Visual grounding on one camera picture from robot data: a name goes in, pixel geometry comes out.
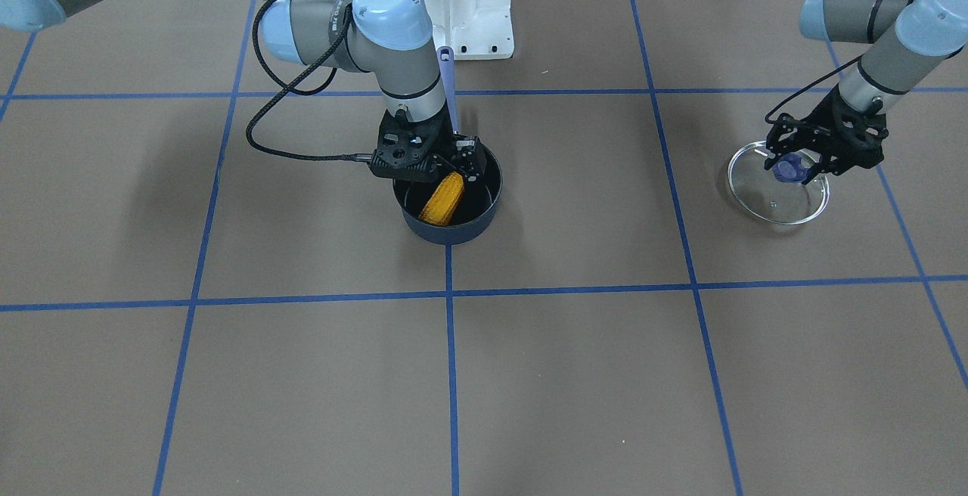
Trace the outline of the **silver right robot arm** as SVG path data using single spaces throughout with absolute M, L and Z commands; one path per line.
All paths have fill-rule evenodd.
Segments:
M 2 0 L 3 27 L 37 33 L 65 23 L 104 0 Z M 332 72 L 370 73 L 385 110 L 377 144 L 369 155 L 341 154 L 363 162 L 377 178 L 429 183 L 455 172 L 478 181 L 486 172 L 486 151 L 477 138 L 460 135 L 452 120 L 445 73 L 433 41 L 425 0 L 259 0 L 251 38 L 260 65 L 270 54 L 298 64 L 291 80 L 265 73 L 278 93 L 257 111 L 246 128 L 256 150 L 293 160 L 314 155 L 266 147 L 256 140 L 256 124 L 288 95 L 321 93 L 328 82 L 306 88 L 304 80 L 322 67 Z

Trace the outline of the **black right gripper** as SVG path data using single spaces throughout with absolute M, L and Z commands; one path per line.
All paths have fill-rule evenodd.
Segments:
M 485 148 L 478 137 L 456 132 L 449 107 L 419 122 L 407 121 L 404 110 L 385 111 L 368 168 L 395 181 L 432 183 L 457 172 L 473 183 L 486 172 Z

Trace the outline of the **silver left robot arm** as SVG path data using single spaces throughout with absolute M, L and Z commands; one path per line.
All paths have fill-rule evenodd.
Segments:
M 886 111 L 965 48 L 966 7 L 967 0 L 805 0 L 803 36 L 868 48 L 809 116 L 768 113 L 765 171 L 807 184 L 822 173 L 878 166 L 889 134 Z

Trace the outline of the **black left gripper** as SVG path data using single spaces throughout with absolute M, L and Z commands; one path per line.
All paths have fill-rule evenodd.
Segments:
M 862 113 L 850 107 L 838 91 L 830 91 L 803 119 L 779 113 L 765 118 L 771 130 L 765 147 L 772 153 L 765 159 L 765 171 L 798 173 L 799 155 L 806 150 L 817 162 L 805 170 L 803 185 L 824 173 L 842 175 L 854 166 L 872 169 L 884 160 L 882 142 L 888 138 L 886 116 L 878 114 L 882 104 Z

